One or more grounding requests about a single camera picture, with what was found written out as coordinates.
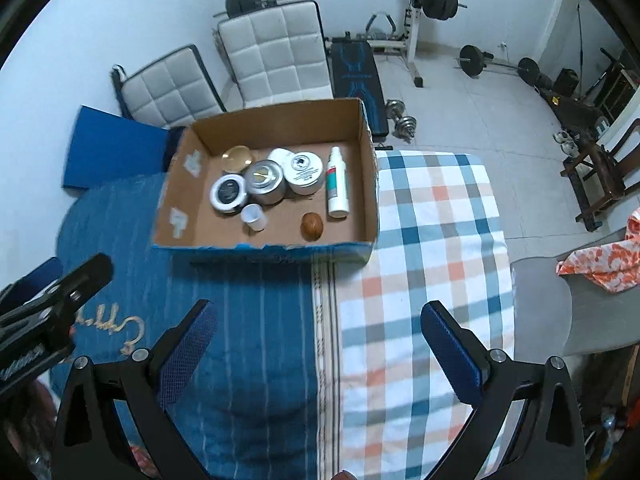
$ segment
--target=white spray bottle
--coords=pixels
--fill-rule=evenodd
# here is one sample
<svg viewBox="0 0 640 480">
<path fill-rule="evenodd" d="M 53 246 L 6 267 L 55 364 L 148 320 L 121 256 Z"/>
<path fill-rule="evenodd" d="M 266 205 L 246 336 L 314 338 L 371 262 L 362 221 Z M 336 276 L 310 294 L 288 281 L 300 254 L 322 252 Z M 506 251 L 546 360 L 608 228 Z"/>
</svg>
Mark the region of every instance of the white spray bottle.
<svg viewBox="0 0 640 480">
<path fill-rule="evenodd" d="M 345 218 L 349 214 L 347 167 L 338 146 L 331 148 L 326 168 L 326 201 L 332 218 Z"/>
</svg>

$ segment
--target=plaid blanket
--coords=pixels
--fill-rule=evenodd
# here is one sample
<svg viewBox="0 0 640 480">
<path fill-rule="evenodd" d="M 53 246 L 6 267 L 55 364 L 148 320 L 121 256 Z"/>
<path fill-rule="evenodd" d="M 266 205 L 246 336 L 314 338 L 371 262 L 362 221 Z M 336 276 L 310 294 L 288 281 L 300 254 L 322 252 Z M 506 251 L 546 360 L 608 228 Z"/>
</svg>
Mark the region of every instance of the plaid blanket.
<svg viewBox="0 0 640 480">
<path fill-rule="evenodd" d="M 319 478 L 424 478 L 471 408 L 420 332 L 440 300 L 488 348 L 513 355 L 507 248 L 477 157 L 378 152 L 380 236 L 369 263 L 317 264 Z M 500 438 L 486 471 L 498 455 Z"/>
</svg>

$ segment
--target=white jar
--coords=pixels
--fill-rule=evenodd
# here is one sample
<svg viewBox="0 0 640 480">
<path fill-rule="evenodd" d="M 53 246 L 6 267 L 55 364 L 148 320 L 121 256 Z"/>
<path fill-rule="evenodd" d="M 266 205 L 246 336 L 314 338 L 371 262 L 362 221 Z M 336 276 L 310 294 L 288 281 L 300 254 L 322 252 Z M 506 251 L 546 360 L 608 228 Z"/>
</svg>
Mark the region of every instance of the white jar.
<svg viewBox="0 0 640 480">
<path fill-rule="evenodd" d="M 324 164 L 315 153 L 294 153 L 284 166 L 284 178 L 298 195 L 311 195 L 322 187 Z"/>
</svg>

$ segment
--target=tin can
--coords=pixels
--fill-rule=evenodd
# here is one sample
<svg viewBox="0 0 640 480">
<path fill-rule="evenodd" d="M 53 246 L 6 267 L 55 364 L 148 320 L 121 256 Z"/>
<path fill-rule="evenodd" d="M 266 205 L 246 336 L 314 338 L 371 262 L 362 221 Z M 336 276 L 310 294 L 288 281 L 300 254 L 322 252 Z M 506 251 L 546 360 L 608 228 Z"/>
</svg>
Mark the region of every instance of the tin can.
<svg viewBox="0 0 640 480">
<path fill-rule="evenodd" d="M 271 205 L 284 197 L 285 181 L 282 168 L 272 160 L 259 160 L 244 172 L 246 190 L 258 204 Z"/>
</svg>

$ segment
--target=dumbbell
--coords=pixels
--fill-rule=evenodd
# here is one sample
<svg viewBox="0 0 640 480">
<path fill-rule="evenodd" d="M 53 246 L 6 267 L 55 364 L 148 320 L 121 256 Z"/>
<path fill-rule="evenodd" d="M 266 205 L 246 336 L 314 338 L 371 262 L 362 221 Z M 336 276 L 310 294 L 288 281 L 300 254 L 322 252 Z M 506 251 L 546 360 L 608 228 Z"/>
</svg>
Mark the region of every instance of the dumbbell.
<svg viewBox="0 0 640 480">
<path fill-rule="evenodd" d="M 404 116 L 404 103 L 402 101 L 389 100 L 385 105 L 386 117 L 393 119 L 396 124 L 396 136 L 402 139 L 413 139 L 417 121 L 415 117 Z"/>
<path fill-rule="evenodd" d="M 517 65 L 503 63 L 494 60 L 494 55 L 490 52 L 482 52 L 474 45 L 465 45 L 460 49 L 458 57 L 460 68 L 469 77 L 480 75 L 487 64 L 503 66 L 509 70 L 517 70 L 520 78 L 529 86 L 535 86 L 549 90 L 553 82 L 550 77 L 540 72 L 538 64 L 530 57 L 523 57 Z"/>
</svg>

